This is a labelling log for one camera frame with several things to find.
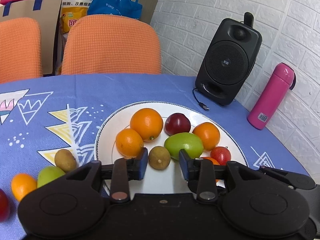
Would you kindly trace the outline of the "dark red apple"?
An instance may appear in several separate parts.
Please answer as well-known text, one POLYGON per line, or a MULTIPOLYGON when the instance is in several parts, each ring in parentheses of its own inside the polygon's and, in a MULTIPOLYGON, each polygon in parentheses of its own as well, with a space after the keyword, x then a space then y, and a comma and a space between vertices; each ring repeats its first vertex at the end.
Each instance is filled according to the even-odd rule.
POLYGON ((0 222, 6 221, 10 216, 10 203, 5 192, 0 189, 0 222))

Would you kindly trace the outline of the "white round plate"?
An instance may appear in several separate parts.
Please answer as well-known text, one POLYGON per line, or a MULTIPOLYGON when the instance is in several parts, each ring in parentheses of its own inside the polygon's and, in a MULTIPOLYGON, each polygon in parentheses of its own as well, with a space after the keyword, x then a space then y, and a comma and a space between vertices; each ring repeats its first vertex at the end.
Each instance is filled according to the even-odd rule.
MULTIPOLYGON (((228 148, 233 161, 248 166, 247 159, 237 142, 219 124, 191 108, 160 101, 136 102, 114 111, 104 121, 97 133, 94 154, 96 160, 101 161, 103 165, 110 165, 123 157, 116 148, 116 135, 121 130, 129 128, 133 114, 143 108, 156 110, 164 121, 173 113, 182 113, 189 119, 191 129, 204 122, 214 124, 220 131, 220 142, 218 145, 228 148)), ((156 170, 148 165, 144 179, 141 181, 132 180, 129 182, 129 186, 132 197, 136 193, 170 194, 190 192, 188 184, 183 178, 179 163, 175 160, 172 160, 163 171, 156 170)))

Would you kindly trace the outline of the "mandarin in plate front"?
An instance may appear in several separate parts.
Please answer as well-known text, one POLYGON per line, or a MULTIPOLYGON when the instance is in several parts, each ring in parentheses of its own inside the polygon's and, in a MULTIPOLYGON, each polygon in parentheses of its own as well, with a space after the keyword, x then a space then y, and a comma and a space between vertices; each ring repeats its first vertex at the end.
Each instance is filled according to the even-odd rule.
POLYGON ((214 165, 220 165, 219 162, 218 162, 217 160, 215 160, 214 158, 211 158, 211 157, 202 157, 202 159, 210 160, 214 165))

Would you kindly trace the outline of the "red tomato in plate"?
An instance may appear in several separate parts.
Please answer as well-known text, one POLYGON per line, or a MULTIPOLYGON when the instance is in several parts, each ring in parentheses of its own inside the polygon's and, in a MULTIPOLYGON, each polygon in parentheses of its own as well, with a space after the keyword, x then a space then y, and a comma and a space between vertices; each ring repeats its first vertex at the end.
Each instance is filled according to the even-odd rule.
POLYGON ((231 161, 232 156, 228 148, 217 146, 211 150, 210 157, 215 159, 220 165, 226 165, 228 161, 231 161))

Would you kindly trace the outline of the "brown kiwi on table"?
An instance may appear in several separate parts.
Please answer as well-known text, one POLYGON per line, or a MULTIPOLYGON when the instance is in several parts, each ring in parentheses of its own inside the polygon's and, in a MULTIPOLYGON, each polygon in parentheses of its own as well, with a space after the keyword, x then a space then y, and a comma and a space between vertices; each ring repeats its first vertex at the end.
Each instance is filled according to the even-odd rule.
POLYGON ((67 149, 60 149, 56 152, 54 163, 66 173, 76 169, 77 166, 76 159, 72 155, 71 151, 67 149))

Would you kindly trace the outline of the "brown kiwi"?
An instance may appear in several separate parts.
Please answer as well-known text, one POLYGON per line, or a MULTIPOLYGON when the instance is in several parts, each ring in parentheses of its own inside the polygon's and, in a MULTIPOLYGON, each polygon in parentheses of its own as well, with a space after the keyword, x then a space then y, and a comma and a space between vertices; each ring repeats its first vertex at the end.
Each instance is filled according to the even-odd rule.
POLYGON ((76 159, 72 155, 71 151, 67 149, 60 149, 56 152, 54 163, 66 173, 76 169, 77 166, 76 159))
POLYGON ((151 149, 149 156, 149 165, 156 170, 166 169, 171 161, 169 151, 163 146, 155 146, 151 149))

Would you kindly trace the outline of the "large orange in plate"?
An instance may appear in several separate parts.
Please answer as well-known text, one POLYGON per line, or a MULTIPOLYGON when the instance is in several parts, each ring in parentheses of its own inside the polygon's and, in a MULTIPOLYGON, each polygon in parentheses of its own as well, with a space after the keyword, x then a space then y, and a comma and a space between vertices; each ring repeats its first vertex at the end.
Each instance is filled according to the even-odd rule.
POLYGON ((130 128, 134 129, 144 141, 153 141, 161 134, 163 119, 154 109, 143 108, 131 117, 130 128))

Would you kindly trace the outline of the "blue tote bag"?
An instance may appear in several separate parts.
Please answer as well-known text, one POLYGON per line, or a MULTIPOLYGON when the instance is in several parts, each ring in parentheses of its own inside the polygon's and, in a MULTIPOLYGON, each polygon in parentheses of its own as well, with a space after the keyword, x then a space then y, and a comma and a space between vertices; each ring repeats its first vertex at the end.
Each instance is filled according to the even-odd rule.
POLYGON ((87 15, 116 15, 139 20, 142 9, 138 0, 92 0, 87 15))

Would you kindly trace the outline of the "black speaker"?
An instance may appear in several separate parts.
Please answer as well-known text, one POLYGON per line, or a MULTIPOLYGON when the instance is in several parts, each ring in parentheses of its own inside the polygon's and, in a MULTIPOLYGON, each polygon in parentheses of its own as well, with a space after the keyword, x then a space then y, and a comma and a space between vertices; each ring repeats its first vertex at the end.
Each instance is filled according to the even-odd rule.
POLYGON ((197 90, 220 105, 229 105, 251 73, 262 40, 259 31, 244 21, 222 20, 196 77, 197 90))

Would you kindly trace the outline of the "green mango in plate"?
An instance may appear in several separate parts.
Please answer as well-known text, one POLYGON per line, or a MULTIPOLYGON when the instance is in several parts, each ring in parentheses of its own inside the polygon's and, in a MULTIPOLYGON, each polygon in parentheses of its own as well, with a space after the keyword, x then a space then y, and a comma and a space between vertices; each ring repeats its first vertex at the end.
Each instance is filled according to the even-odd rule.
POLYGON ((175 160, 179 160, 180 150, 185 150, 191 159, 199 158, 204 151, 201 139, 197 135, 187 132, 168 137, 164 142, 164 147, 175 160))

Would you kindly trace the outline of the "dark red plum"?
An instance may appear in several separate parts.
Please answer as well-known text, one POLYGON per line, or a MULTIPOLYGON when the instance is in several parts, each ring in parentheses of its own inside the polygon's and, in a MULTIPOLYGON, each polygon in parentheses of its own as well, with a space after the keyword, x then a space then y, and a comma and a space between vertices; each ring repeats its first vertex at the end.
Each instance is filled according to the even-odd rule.
POLYGON ((169 136, 177 133, 190 132, 190 129, 191 123, 189 119, 182 113, 174 113, 170 115, 164 124, 164 131, 169 136))

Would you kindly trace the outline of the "green apple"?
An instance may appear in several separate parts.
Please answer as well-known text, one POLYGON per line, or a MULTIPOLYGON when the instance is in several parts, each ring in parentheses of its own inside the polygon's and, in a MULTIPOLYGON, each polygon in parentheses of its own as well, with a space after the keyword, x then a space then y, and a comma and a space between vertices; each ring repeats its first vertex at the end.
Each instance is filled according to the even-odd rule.
POLYGON ((56 166, 47 166, 43 168, 37 176, 37 187, 42 187, 51 181, 64 176, 65 172, 56 166))

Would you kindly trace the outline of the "small orange left in plate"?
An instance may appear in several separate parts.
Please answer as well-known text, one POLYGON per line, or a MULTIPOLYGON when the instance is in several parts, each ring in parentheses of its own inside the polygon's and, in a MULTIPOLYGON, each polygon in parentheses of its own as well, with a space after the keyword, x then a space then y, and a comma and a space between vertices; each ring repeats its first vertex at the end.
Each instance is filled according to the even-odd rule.
POLYGON ((144 147, 142 137, 131 128, 121 130, 116 136, 116 148, 127 158, 137 157, 144 147))

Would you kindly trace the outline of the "left orange chair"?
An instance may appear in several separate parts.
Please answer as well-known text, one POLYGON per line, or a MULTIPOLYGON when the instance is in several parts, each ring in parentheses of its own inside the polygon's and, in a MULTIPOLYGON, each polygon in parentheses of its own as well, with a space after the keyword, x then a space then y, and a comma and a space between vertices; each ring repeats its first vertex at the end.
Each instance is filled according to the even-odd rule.
POLYGON ((38 22, 27 17, 1 22, 1 83, 42 76, 38 22))

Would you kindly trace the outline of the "right orange chair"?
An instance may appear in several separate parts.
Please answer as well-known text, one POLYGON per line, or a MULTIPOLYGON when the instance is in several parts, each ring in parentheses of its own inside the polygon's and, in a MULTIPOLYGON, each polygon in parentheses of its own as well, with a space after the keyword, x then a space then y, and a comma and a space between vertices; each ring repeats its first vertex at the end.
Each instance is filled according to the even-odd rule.
POLYGON ((115 15, 85 16, 68 34, 61 73, 160 74, 159 38, 150 25, 139 20, 115 15))

